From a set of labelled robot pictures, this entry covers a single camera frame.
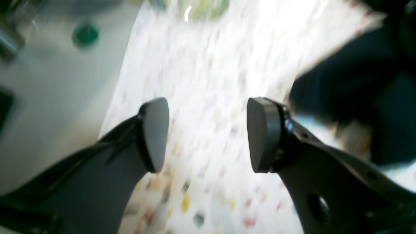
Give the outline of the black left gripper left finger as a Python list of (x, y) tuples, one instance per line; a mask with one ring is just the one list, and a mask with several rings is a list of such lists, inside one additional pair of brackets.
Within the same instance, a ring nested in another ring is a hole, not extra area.
[(165, 161), (167, 99), (141, 105), (95, 144), (1, 196), (1, 227), (18, 234), (116, 234), (136, 184)]

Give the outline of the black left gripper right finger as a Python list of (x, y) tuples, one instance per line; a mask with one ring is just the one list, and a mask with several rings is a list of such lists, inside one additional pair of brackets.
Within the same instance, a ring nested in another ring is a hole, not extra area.
[(415, 233), (415, 192), (322, 143), (286, 105), (249, 98), (246, 113), (252, 169), (280, 176), (304, 233)]

